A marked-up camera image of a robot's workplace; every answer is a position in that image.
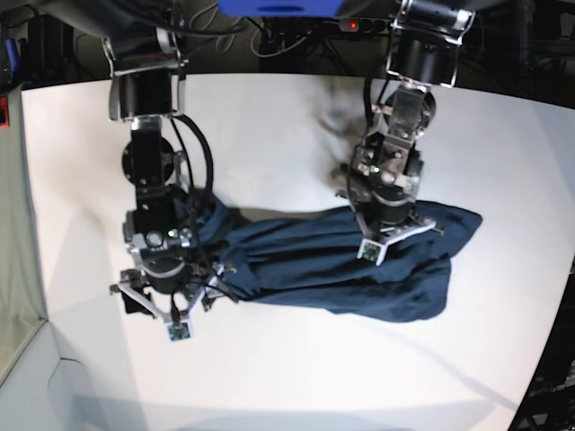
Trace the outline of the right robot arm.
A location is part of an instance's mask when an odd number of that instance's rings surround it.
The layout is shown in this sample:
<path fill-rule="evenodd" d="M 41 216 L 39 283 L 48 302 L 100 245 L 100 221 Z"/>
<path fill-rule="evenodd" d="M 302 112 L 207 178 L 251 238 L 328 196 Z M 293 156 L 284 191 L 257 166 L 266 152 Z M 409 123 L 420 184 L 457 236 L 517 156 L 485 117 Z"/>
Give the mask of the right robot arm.
<path fill-rule="evenodd" d="M 109 117 L 130 127 L 121 163 L 136 206 L 122 226 L 134 265 L 111 287 L 129 313 L 161 320 L 172 341 L 192 334 L 191 315 L 229 296 L 218 259 L 226 248 L 223 209 L 212 188 L 196 188 L 185 148 L 164 138 L 163 123 L 196 136 L 208 170 L 208 141 L 183 112 L 186 40 L 197 31 L 178 1 L 43 1 L 41 9 L 102 41 L 109 62 Z"/>

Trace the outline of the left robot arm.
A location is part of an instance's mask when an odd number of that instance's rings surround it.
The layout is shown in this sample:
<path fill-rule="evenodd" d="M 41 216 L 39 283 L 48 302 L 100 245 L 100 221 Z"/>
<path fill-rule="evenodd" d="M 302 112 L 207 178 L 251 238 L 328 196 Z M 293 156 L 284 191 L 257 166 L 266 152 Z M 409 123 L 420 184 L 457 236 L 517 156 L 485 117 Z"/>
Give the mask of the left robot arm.
<path fill-rule="evenodd" d="M 416 144 L 436 114 L 433 87 L 456 83 L 459 51 L 474 18 L 474 11 L 445 1 L 400 4 L 385 62 L 386 76 L 398 86 L 385 101 L 372 101 L 372 81 L 365 80 L 365 131 L 349 160 L 331 173 L 363 235 L 358 259 L 380 266 L 391 246 L 442 230 L 415 209 L 424 166 Z"/>

